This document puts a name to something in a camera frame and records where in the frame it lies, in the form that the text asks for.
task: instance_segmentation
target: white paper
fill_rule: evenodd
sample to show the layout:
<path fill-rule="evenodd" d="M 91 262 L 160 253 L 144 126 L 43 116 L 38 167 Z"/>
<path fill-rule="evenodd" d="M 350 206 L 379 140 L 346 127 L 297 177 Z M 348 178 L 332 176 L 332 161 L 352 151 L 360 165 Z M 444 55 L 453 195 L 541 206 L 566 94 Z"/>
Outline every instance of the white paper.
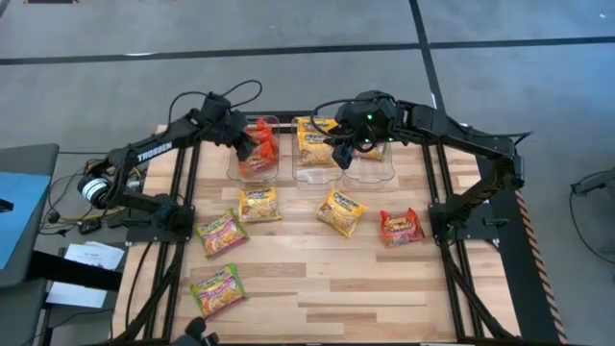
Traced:
<path fill-rule="evenodd" d="M 109 245 L 89 241 L 86 245 L 70 244 L 64 258 L 113 270 L 122 260 L 124 251 Z M 101 308 L 107 291 L 75 284 L 53 283 L 47 303 L 89 308 Z"/>

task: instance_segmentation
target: yellow noodle package in container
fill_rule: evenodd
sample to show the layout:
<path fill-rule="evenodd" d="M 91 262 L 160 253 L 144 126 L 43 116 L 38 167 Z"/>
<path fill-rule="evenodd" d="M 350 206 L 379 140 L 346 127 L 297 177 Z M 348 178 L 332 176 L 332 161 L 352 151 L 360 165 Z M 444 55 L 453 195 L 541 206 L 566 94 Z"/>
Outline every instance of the yellow noodle package in container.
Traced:
<path fill-rule="evenodd" d="M 243 222 L 266 222 L 282 219 L 278 209 L 276 187 L 239 190 L 239 213 Z"/>
<path fill-rule="evenodd" d="M 197 228 L 199 239 L 205 247 L 205 257 L 210 258 L 249 239 L 237 220 L 233 209 L 203 227 Z"/>
<path fill-rule="evenodd" d="M 369 145 L 363 145 L 365 149 L 369 148 Z M 384 159 L 384 149 L 386 148 L 386 143 L 378 143 L 376 147 L 367 153 L 361 153 L 358 150 L 355 150 L 355 157 L 364 158 L 369 160 L 382 161 Z"/>
<path fill-rule="evenodd" d="M 316 215 L 341 234 L 351 237 L 365 208 L 361 203 L 333 188 Z"/>
<path fill-rule="evenodd" d="M 316 125 L 327 131 L 337 125 L 333 119 L 314 119 Z M 331 154 L 333 148 L 325 144 L 325 135 L 319 133 L 311 125 L 308 116 L 297 118 L 297 139 L 299 141 L 300 165 L 333 164 Z"/>
<path fill-rule="evenodd" d="M 246 292 L 231 263 L 213 277 L 190 286 L 190 292 L 206 319 L 219 310 L 246 298 Z"/>

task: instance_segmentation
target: clear plastic container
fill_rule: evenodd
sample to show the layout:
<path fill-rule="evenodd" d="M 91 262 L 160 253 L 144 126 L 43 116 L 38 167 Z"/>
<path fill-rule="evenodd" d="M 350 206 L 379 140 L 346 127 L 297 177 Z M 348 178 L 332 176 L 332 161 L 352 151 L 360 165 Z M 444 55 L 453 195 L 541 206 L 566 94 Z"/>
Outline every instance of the clear plastic container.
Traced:
<path fill-rule="evenodd" d="M 257 126 L 257 120 L 259 119 L 263 119 L 267 125 L 271 126 L 273 136 L 280 144 L 280 120 L 278 120 L 276 116 L 246 115 L 246 120 L 248 121 L 248 126 L 246 126 L 246 129 L 255 129 Z M 279 168 L 280 150 L 278 150 L 278 157 L 271 167 L 244 177 L 239 169 L 239 160 L 237 159 L 237 155 L 231 154 L 229 158 L 229 168 L 227 169 L 227 177 L 234 181 L 239 188 L 272 185 L 278 177 Z"/>
<path fill-rule="evenodd" d="M 391 143 L 384 144 L 381 161 L 363 158 L 357 153 L 355 151 L 353 161 L 342 177 L 342 182 L 349 189 L 382 189 L 395 177 Z"/>
<path fill-rule="evenodd" d="M 300 189 L 330 189 L 342 178 L 343 170 L 334 163 L 331 165 L 301 165 L 299 140 L 297 138 L 297 117 L 291 122 L 292 137 L 292 176 Z"/>

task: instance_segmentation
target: instant noodle packet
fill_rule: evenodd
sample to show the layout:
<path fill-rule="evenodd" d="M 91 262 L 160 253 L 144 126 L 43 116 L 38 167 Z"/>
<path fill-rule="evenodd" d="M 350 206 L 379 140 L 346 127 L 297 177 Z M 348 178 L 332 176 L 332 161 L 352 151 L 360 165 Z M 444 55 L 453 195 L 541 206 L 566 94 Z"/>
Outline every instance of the instant noodle packet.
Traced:
<path fill-rule="evenodd" d="M 279 143 L 273 135 L 271 125 L 262 118 L 257 120 L 256 127 L 244 130 L 257 145 L 246 161 L 239 162 L 239 172 L 244 178 L 267 170 L 278 164 Z"/>
<path fill-rule="evenodd" d="M 398 214 L 381 210 L 381 235 L 385 247 L 408 244 L 425 237 L 419 217 L 411 208 Z"/>
<path fill-rule="evenodd" d="M 246 299 L 246 292 L 233 263 L 213 277 L 190 286 L 190 292 L 206 319 L 229 305 Z"/>
<path fill-rule="evenodd" d="M 228 209 L 215 221 L 197 228 L 196 231 L 205 247 L 205 257 L 208 259 L 250 238 L 241 227 L 233 209 Z"/>
<path fill-rule="evenodd" d="M 355 156 L 358 158 L 382 161 L 382 159 L 384 158 L 385 145 L 386 143 L 379 143 L 376 145 L 376 148 L 370 150 L 367 153 L 361 153 L 358 150 L 355 150 Z"/>
<path fill-rule="evenodd" d="M 316 216 L 341 234 L 351 237 L 365 206 L 332 188 L 327 199 L 320 205 Z"/>
<path fill-rule="evenodd" d="M 314 121 L 324 131 L 337 125 L 333 119 L 314 119 Z M 299 164 L 332 164 L 333 148 L 324 143 L 327 137 L 314 129 L 309 117 L 298 117 L 297 126 L 297 139 L 299 140 L 299 153 L 301 155 Z"/>
<path fill-rule="evenodd" d="M 243 222 L 264 222 L 282 219 L 278 209 L 276 187 L 239 190 L 239 215 Z"/>

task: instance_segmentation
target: wooden table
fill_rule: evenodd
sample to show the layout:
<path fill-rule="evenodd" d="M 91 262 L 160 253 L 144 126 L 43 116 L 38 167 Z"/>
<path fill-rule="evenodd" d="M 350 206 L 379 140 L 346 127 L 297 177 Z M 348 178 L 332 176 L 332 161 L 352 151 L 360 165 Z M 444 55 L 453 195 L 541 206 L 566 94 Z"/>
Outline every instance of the wooden table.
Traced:
<path fill-rule="evenodd" d="M 393 145 L 396 176 L 386 188 L 347 191 L 368 206 L 348 239 L 316 220 L 316 208 L 328 191 L 305 191 L 295 186 L 290 135 L 282 135 L 281 143 L 276 186 L 283 220 L 246 225 L 250 241 L 216 259 L 205 259 L 198 238 L 189 241 L 173 338 L 200 313 L 189 286 L 234 262 L 249 299 L 208 320 L 208 333 L 217 332 L 223 342 L 455 340 L 443 264 L 431 238 L 427 213 L 431 198 L 420 146 Z M 145 193 L 168 193 L 175 152 L 151 161 Z M 238 207 L 238 189 L 226 176 L 229 155 L 234 152 L 225 147 L 202 144 L 193 200 L 199 225 Z M 447 156 L 455 192 L 462 192 L 480 178 L 473 156 L 452 149 L 447 149 Z M 432 159 L 441 188 L 435 150 Z M 180 191 L 185 190 L 188 162 Z M 338 185 L 345 190 L 342 183 Z M 418 213 L 427 237 L 385 249 L 380 239 L 380 210 L 399 212 L 408 207 Z M 519 334 L 499 253 L 483 240 L 466 241 L 466 246 L 478 295 L 505 328 Z M 124 331 L 128 293 L 144 248 L 144 244 L 137 244 L 128 253 L 113 316 L 116 334 Z M 167 263 L 173 253 L 171 247 Z M 155 244 L 136 283 L 131 320 L 149 297 L 157 255 Z M 471 334 L 467 303 L 460 291 L 459 300 L 466 333 Z M 161 335 L 165 305 L 166 296 L 160 300 L 154 336 Z"/>

